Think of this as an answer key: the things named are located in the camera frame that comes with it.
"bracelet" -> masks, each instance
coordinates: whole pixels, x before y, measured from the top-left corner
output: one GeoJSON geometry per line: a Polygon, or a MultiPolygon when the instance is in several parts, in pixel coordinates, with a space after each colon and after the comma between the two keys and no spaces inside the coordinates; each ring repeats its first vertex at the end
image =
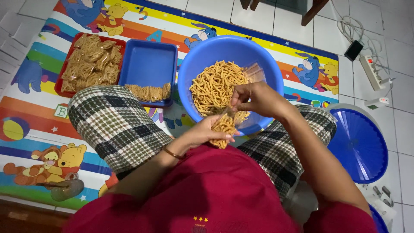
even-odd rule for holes
{"type": "Polygon", "coordinates": [[[173,152],[171,152],[171,151],[169,151],[169,150],[167,149],[167,146],[162,146],[162,150],[163,150],[163,151],[165,151],[165,152],[167,152],[167,153],[168,153],[168,154],[170,154],[171,156],[173,156],[173,157],[175,157],[175,158],[179,159],[179,160],[185,159],[185,156],[186,156],[186,154],[184,154],[183,156],[179,156],[179,155],[174,154],[173,152]]]}

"power adapter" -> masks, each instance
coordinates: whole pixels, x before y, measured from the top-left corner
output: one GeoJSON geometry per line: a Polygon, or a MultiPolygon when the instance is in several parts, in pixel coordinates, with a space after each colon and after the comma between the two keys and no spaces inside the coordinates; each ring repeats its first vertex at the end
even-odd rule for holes
{"type": "Polygon", "coordinates": [[[350,61],[354,61],[356,56],[361,52],[363,45],[358,41],[353,41],[352,44],[349,46],[347,51],[345,52],[345,57],[347,57],[350,61]]]}

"plaid pants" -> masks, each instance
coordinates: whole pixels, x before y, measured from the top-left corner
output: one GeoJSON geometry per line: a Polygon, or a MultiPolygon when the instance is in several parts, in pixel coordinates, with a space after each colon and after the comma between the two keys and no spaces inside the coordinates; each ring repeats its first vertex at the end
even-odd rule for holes
{"type": "MultiPolygon", "coordinates": [[[[298,108],[327,145],[336,131],[332,115],[306,105],[298,108]]],[[[69,102],[69,119],[119,180],[172,141],[123,86],[89,87],[78,92],[69,102]]],[[[238,149],[259,163],[277,188],[281,201],[303,173],[292,141],[278,121],[238,149]]]]}

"blue plastic container lid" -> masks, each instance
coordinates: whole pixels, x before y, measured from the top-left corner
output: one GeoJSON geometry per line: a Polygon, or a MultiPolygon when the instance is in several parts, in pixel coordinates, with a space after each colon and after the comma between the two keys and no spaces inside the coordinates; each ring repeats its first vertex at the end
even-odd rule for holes
{"type": "Polygon", "coordinates": [[[388,150],[381,131],[355,110],[330,112],[337,120],[337,131],[328,149],[355,183],[369,184],[380,179],[388,166],[388,150]]]}
{"type": "Polygon", "coordinates": [[[388,233],[387,225],[385,224],[383,218],[378,213],[378,211],[369,205],[369,209],[371,210],[372,219],[374,220],[375,225],[377,226],[378,233],[388,233]]]}

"white cable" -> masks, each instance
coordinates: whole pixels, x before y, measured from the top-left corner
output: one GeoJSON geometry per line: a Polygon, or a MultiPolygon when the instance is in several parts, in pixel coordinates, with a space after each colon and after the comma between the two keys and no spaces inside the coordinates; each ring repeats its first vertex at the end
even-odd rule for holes
{"type": "Polygon", "coordinates": [[[339,31],[342,33],[342,35],[344,35],[344,37],[350,43],[354,42],[355,40],[358,41],[359,43],[361,43],[363,45],[362,50],[369,49],[371,51],[371,54],[372,54],[371,56],[372,56],[372,58],[374,60],[374,64],[376,66],[380,67],[380,68],[377,68],[377,70],[384,70],[385,73],[388,76],[390,76],[390,70],[391,69],[389,67],[387,67],[387,66],[384,66],[382,64],[382,62],[380,61],[380,59],[379,59],[379,58],[384,59],[383,57],[381,57],[379,55],[379,53],[382,52],[382,50],[383,50],[382,44],[378,40],[371,39],[370,37],[368,37],[367,35],[364,34],[364,28],[363,28],[363,25],[362,25],[362,23],[360,21],[352,18],[349,15],[341,16],[341,14],[336,9],[333,0],[331,0],[331,2],[332,2],[332,6],[334,7],[335,11],[339,15],[339,17],[341,17],[341,20],[337,22],[337,27],[338,27],[339,31]],[[358,25],[355,26],[352,23],[352,20],[355,21],[358,25]],[[364,36],[367,38],[366,44],[362,41],[363,38],[364,38],[364,36]],[[377,48],[375,47],[374,41],[376,41],[379,44],[379,46],[380,46],[379,50],[377,50],[377,48]]]}

